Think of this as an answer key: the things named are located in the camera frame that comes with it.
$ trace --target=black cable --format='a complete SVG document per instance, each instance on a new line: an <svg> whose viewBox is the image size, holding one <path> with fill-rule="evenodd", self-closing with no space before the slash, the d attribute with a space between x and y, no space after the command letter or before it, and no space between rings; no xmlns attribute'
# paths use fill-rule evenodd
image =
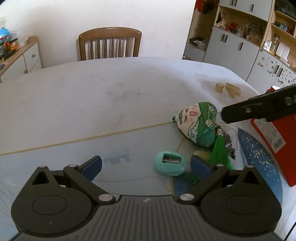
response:
<svg viewBox="0 0 296 241"><path fill-rule="evenodd" d="M287 234L287 236L285 237L284 241L287 240L287 238L289 237L289 235L292 233L293 229L295 228L296 226L296 222L294 223L294 225L292 226L292 228L290 229L289 233Z"/></svg>

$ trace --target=teal pencil sharpener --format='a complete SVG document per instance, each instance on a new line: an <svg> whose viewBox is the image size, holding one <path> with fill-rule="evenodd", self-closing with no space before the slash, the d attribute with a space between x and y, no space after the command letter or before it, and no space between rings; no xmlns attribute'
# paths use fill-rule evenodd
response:
<svg viewBox="0 0 296 241"><path fill-rule="evenodd" d="M179 153L163 151L155 157L154 165L164 175L179 176L185 171L186 161Z"/></svg>

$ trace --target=plush sachet with cartoon face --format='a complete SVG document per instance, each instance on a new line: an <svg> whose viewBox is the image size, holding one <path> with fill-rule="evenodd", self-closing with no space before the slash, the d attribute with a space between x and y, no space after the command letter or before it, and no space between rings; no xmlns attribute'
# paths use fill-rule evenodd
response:
<svg viewBox="0 0 296 241"><path fill-rule="evenodd" d="M210 102L202 102L182 110L173 122L186 139L203 147L211 147L216 140L217 109Z"/></svg>

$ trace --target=white label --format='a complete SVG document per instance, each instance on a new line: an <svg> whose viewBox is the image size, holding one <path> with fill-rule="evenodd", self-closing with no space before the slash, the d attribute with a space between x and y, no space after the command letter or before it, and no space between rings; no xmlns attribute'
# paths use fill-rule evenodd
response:
<svg viewBox="0 0 296 241"><path fill-rule="evenodd" d="M262 132L274 153L277 153L286 144L282 135L279 133L272 122L267 122L266 119L263 118L259 120L256 119L254 123Z"/></svg>

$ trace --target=chair backrest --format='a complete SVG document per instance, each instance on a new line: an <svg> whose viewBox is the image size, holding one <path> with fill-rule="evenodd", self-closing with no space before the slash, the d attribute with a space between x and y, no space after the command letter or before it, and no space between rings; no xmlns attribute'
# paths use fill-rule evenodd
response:
<svg viewBox="0 0 296 241"><path fill-rule="evenodd" d="M79 35L79 51L80 51L80 59L86 60L86 48L85 42L90 40L90 59L94 59L94 46L93 40L97 39L97 56L98 58L107 58L108 50L107 50L107 39L112 39L111 43L111 57L114 58L114 38L119 38L118 41L118 57L122 57L122 46L121 40L122 38L126 38L126 50L125 57L128 57L128 45L129 38L135 38L134 46L133 46L133 57L138 57L140 42L141 42L142 33L133 28L122 28L122 27L110 27L110 28L95 28L92 30L88 30ZM104 41L104 56L101 55L101 45L100 39Z"/></svg>

